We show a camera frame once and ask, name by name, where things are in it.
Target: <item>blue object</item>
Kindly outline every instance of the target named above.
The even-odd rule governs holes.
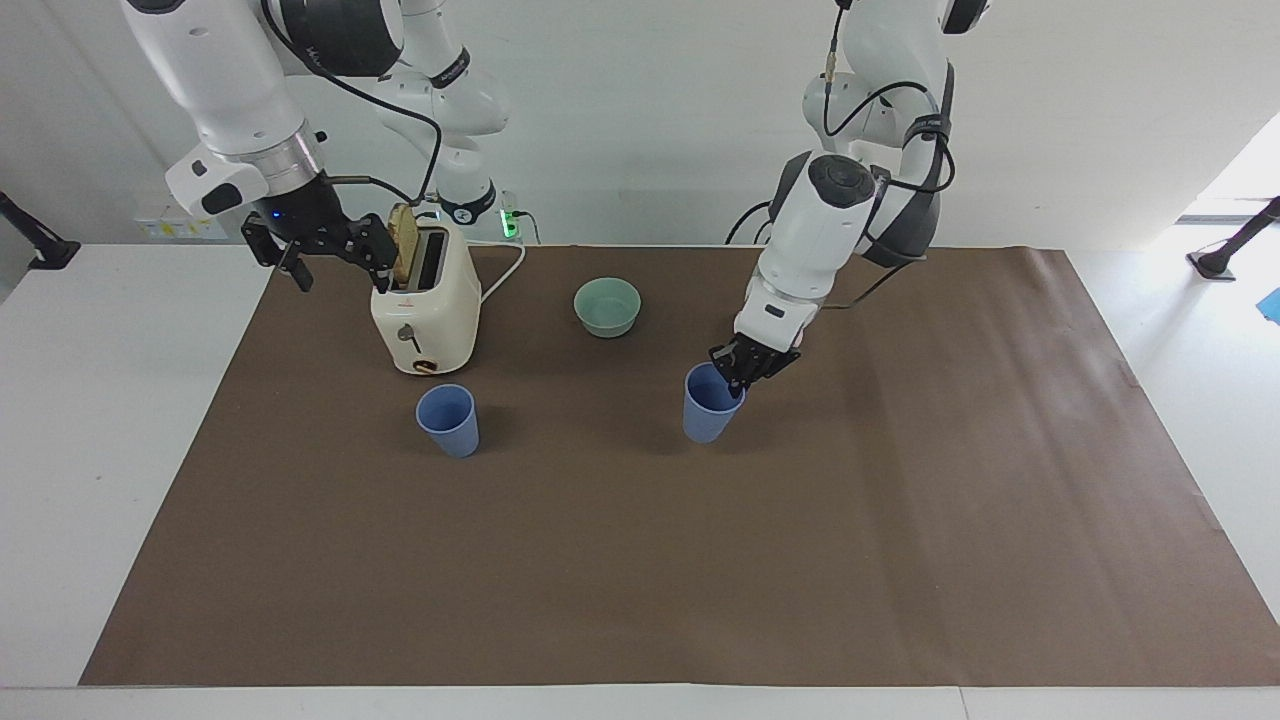
[[[696,443],[716,442],[744,402],[746,391],[735,400],[716,365],[703,363],[685,375],[685,434]]]
[[[1272,292],[1266,300],[1258,302],[1258,310],[1272,323],[1280,324],[1280,290]]]
[[[476,398],[462,386],[440,386],[417,401],[417,425],[451,457],[470,457],[480,447]]]

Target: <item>white cable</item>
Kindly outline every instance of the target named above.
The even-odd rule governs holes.
[[[484,291],[484,295],[480,296],[480,304],[484,305],[484,302],[489,300],[489,297],[494,292],[498,292],[498,288],[502,287],[502,283],[507,282],[507,278],[516,274],[516,270],[518,270],[520,266],[525,264],[525,256],[529,255],[529,249],[525,247],[524,241],[521,241],[520,243],[513,243],[513,242],[490,242],[484,240],[468,240],[467,245],[483,245],[486,247],[516,247],[520,250],[520,258],[516,258],[516,261],[511,265],[511,268],[507,269],[507,272],[500,278],[498,278],[498,282],[493,283],[493,286],[489,290]]]

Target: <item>brown mat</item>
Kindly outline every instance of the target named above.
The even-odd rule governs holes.
[[[485,256],[493,277],[508,256]],[[1272,621],[1065,255],[940,250],[689,443],[754,252],[532,249],[484,445],[413,423],[362,273],[275,278],[84,684],[1280,684]],[[582,282],[644,293],[588,337]],[[876,277],[860,265],[840,299]]]

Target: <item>green light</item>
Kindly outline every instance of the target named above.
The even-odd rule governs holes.
[[[502,232],[506,233],[507,240],[520,234],[520,223],[506,209],[502,210]]]

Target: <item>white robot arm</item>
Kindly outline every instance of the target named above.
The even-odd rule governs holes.
[[[987,0],[836,4],[841,18],[849,13],[844,50],[856,74],[835,73],[837,20],[827,72],[804,102],[824,152],[800,155],[783,170],[769,206],[773,236],[733,338],[710,351],[735,396],[800,357],[805,328],[852,255],[891,269],[924,260],[938,193],[955,176],[947,147],[955,73],[941,41],[972,29]],[[897,173],[860,161],[859,143],[901,150]]]
[[[481,184],[483,161],[467,136],[506,126],[506,92],[470,67],[470,55],[445,24],[443,1],[120,0],[120,5],[156,73],[200,133],[200,145],[165,176],[174,197],[196,217],[252,205],[255,213],[242,232],[255,256],[293,275],[303,291],[312,281],[301,255],[337,255],[366,269],[385,292],[397,249],[376,215],[352,222],[343,214],[317,138],[284,86],[280,56],[260,20],[307,67],[330,76],[380,77],[380,94],[393,96],[390,104],[416,105],[417,110],[388,111],[384,122],[428,154],[433,170],[438,143],[443,146],[442,204],[475,210],[476,223],[498,217],[481,208],[485,195],[497,195],[486,174],[484,190],[474,190]],[[384,76],[393,67],[403,69]],[[443,137],[408,117],[413,114],[430,124],[431,115],[439,117]]]
[[[445,4],[402,0],[404,54],[392,74],[379,81],[378,95],[392,105],[435,118],[443,132],[435,183],[442,210],[468,238],[500,241],[512,234],[512,228],[472,138],[502,132],[511,117],[511,101],[506,87],[476,68],[471,53],[456,40]],[[429,128],[385,108],[378,115],[424,155],[433,155],[436,138]]]

